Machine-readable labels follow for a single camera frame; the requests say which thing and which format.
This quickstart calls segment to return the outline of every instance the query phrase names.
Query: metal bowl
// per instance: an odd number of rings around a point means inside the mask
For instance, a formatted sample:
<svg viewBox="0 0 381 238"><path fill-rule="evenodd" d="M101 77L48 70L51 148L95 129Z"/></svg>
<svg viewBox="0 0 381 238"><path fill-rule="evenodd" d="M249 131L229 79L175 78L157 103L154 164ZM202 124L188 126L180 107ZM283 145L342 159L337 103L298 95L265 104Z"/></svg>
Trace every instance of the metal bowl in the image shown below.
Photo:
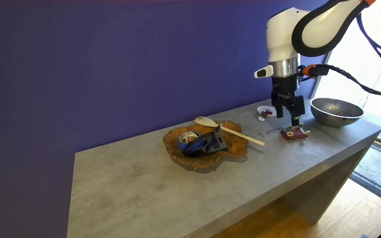
<svg viewBox="0 0 381 238"><path fill-rule="evenodd" d="M364 116L357 105L332 98L312 99L311 112L319 122L334 127L352 124Z"/></svg>

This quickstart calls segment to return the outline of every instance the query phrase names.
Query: duct tape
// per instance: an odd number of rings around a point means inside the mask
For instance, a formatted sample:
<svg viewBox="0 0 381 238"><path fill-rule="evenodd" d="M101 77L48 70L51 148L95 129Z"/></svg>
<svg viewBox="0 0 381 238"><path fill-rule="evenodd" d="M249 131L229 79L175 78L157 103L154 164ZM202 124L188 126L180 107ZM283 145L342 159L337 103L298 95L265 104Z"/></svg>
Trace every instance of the duct tape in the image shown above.
<svg viewBox="0 0 381 238"><path fill-rule="evenodd" d="M177 137L177 146L183 150L185 149L188 143L194 141L200 136L201 134L197 131L186 131L185 133L182 133ZM203 140L197 141L194 144L192 144L188 149L197 149L202 145L202 142Z"/></svg>

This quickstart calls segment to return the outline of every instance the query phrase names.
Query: small white plate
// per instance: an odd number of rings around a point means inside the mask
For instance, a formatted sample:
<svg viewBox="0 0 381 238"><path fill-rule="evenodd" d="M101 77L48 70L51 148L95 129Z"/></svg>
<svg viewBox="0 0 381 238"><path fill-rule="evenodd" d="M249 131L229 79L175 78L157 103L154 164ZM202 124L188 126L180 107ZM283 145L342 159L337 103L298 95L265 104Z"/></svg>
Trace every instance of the small white plate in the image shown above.
<svg viewBox="0 0 381 238"><path fill-rule="evenodd" d="M275 108L271 106L259 106L257 107L257 112L261 114L263 111L270 110L273 114L268 115L268 116L276 116Z"/></svg>

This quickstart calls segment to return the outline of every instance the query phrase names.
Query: purple wall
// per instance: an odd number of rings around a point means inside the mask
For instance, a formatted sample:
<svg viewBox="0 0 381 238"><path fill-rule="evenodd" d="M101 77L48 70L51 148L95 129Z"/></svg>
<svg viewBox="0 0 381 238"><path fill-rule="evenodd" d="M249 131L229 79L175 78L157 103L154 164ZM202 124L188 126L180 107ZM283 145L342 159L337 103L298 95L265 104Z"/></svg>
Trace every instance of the purple wall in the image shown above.
<svg viewBox="0 0 381 238"><path fill-rule="evenodd" d="M292 5L0 5L0 237L65 236L75 152L268 99L264 27Z"/></svg>

